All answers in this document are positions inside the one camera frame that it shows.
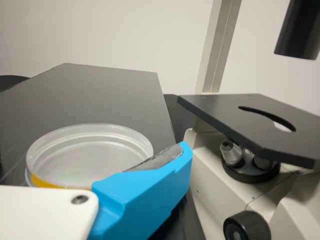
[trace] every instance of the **petri dish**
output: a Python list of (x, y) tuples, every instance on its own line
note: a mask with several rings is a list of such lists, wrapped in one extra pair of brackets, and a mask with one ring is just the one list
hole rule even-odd
[(26, 153), (29, 186), (91, 189), (95, 181), (153, 156), (150, 141), (131, 128), (106, 123), (66, 126), (36, 140)]

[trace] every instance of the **yellow label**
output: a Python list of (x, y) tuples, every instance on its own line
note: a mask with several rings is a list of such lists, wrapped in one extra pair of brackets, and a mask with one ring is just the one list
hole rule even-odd
[(91, 188), (81, 188), (81, 187), (63, 187), (63, 186), (59, 186), (59, 185), (54, 185), (51, 184), (49, 182), (46, 182), (42, 179), (40, 179), (39, 177), (37, 177), (36, 175), (34, 175), (33, 173), (31, 173), (31, 182), (34, 186), (39, 187), (39, 188), (52, 188), (52, 189), (83, 189), (83, 190), (90, 190)]
[(40, 188), (54, 188), (54, 189), (63, 189), (64, 188), (62, 186), (54, 185), (54, 184), (48, 183), (46, 181), (43, 181), (42, 179), (38, 178), (33, 173), (31, 173), (31, 182), (36, 187), (40, 187)]

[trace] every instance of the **blue clamp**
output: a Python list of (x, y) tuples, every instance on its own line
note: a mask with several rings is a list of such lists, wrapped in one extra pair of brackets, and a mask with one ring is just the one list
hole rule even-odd
[(144, 240), (170, 216), (187, 193), (192, 150), (158, 169), (116, 173), (92, 184), (99, 209), (89, 240)]

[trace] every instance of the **black knob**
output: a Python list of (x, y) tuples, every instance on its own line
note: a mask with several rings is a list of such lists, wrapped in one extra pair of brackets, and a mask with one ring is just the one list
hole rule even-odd
[(228, 217), (223, 223), (226, 240), (271, 240), (265, 219), (255, 211), (242, 211)]

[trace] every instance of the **white wall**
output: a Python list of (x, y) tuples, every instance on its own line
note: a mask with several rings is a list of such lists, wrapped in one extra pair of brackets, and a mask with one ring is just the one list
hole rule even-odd
[(195, 91), (213, 0), (1, 0), (0, 75), (63, 62), (158, 72)]
[(242, 0), (221, 93), (262, 93), (320, 115), (320, 56), (274, 54), (289, 0)]

